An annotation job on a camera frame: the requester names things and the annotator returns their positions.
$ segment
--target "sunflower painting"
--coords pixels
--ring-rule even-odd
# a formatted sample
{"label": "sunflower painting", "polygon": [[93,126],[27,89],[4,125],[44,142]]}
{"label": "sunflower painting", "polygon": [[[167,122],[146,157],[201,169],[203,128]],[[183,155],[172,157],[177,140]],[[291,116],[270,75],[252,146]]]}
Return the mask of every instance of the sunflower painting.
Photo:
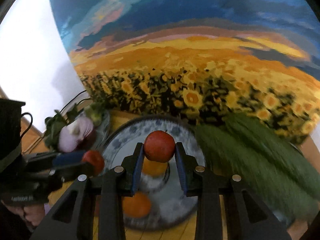
{"label": "sunflower painting", "polygon": [[320,120],[320,24],[305,0],[50,0],[94,100],[221,125],[258,117],[300,144]]}

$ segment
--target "onion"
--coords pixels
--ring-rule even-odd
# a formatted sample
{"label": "onion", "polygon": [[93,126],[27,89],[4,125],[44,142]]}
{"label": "onion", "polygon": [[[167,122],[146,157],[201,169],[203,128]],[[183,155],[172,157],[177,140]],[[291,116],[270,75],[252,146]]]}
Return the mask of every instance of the onion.
{"label": "onion", "polygon": [[59,135],[58,149],[61,152],[72,152],[80,150],[80,145],[86,141],[86,138],[93,139],[94,133],[92,121],[85,116],[81,116],[74,122],[62,128]]}

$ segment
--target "blue and white plate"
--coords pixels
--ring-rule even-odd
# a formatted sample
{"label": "blue and white plate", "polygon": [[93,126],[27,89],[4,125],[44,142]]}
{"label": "blue and white plate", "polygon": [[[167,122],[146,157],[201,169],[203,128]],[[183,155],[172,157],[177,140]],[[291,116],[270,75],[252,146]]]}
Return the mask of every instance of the blue and white plate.
{"label": "blue and white plate", "polygon": [[[199,165],[205,166],[203,153],[186,124],[173,117],[150,115],[127,122],[108,138],[103,152],[104,172],[121,165],[126,156],[133,154],[136,144],[143,143],[148,134],[156,130],[166,131],[175,142],[182,142],[186,153],[194,156]],[[148,180],[145,176],[141,177],[140,190],[148,194],[152,202],[152,209],[145,218],[134,219],[124,216],[126,226],[143,230],[161,230],[183,222],[195,212],[197,197],[187,198],[183,195],[175,158],[169,161],[169,166],[169,179],[160,187],[154,187],[158,190],[145,190],[146,184],[149,184],[148,188],[152,188],[150,184],[159,182]]]}

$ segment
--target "person's hand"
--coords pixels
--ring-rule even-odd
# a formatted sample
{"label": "person's hand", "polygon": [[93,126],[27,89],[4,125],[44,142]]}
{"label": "person's hand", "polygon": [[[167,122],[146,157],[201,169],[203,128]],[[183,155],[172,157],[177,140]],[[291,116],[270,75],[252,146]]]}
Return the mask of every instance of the person's hand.
{"label": "person's hand", "polygon": [[13,214],[19,215],[22,219],[25,219],[32,223],[33,226],[38,226],[41,220],[45,216],[44,205],[33,205],[24,208],[21,207],[10,207],[1,201],[2,204]]}

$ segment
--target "cucumber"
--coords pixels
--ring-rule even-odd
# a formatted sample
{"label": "cucumber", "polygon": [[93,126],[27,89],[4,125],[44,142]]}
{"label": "cucumber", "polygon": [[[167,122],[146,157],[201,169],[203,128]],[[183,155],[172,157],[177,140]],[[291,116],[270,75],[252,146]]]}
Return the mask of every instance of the cucumber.
{"label": "cucumber", "polygon": [[196,126],[195,136],[206,163],[239,174],[267,205],[289,219],[311,221],[316,216],[317,201],[254,149],[215,126]]}
{"label": "cucumber", "polygon": [[320,200],[320,174],[290,143],[278,137],[257,118],[231,114],[226,120],[228,132],[263,155],[286,173],[313,198]]}

